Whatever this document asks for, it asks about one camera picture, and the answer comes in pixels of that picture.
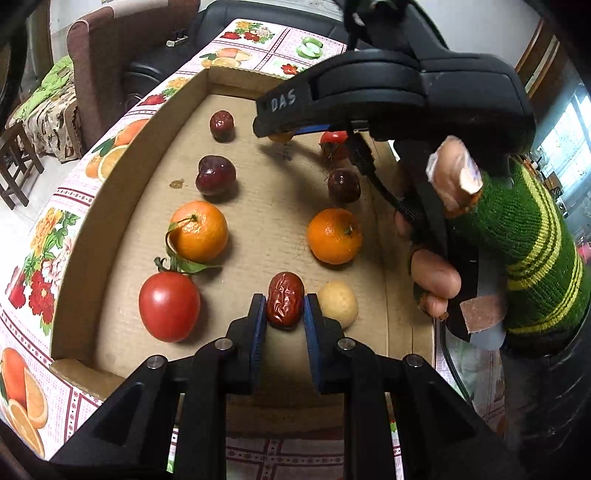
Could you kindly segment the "person right hand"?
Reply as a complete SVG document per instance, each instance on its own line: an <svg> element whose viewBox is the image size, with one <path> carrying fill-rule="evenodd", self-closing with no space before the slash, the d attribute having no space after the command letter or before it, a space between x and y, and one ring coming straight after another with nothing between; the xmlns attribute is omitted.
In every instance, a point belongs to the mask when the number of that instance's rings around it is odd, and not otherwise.
<svg viewBox="0 0 591 480"><path fill-rule="evenodd" d="M449 301L462 287L460 273L447 260L446 221L472 209L484 181L468 148L456 136L447 137L432 153L421 144L402 144L399 151L406 192L417 196L414 201L426 218L418 232L400 212L394 215L394 224L401 237L415 243L410 274L420 290L419 307L435 319L445 319Z"/></svg>

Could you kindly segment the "green striped sleeve forearm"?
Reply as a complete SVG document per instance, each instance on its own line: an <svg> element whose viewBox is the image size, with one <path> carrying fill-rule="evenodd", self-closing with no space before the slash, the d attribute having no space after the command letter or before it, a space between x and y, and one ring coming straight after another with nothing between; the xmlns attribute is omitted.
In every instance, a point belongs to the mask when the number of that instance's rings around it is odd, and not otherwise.
<svg viewBox="0 0 591 480"><path fill-rule="evenodd" d="M583 323L590 275L549 192L519 162L511 162L510 177L511 185L492 178L467 155L438 170L448 245L498 265L507 339L554 349Z"/></svg>

